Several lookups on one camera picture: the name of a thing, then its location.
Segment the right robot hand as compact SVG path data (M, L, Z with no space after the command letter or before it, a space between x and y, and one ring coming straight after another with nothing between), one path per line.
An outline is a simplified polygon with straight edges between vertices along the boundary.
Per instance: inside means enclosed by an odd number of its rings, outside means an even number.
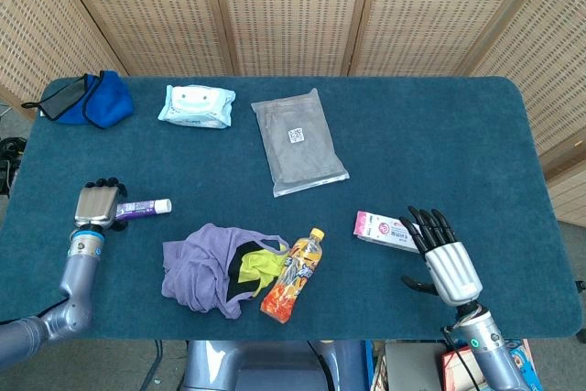
M400 217L399 221L411 236L432 283L421 283L408 276L402 276L402 282L415 291L439 296L451 307L474 303L483 285L465 246L457 239L446 217L436 209L427 212L409 206L408 210L414 222L406 217Z

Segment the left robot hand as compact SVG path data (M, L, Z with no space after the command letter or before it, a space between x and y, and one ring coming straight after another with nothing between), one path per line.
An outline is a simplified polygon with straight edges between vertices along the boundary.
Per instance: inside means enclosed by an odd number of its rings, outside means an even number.
M125 184L117 178L99 178L81 189L74 222L79 229L98 228L101 231L123 231L127 221L117 220L117 205L127 196Z

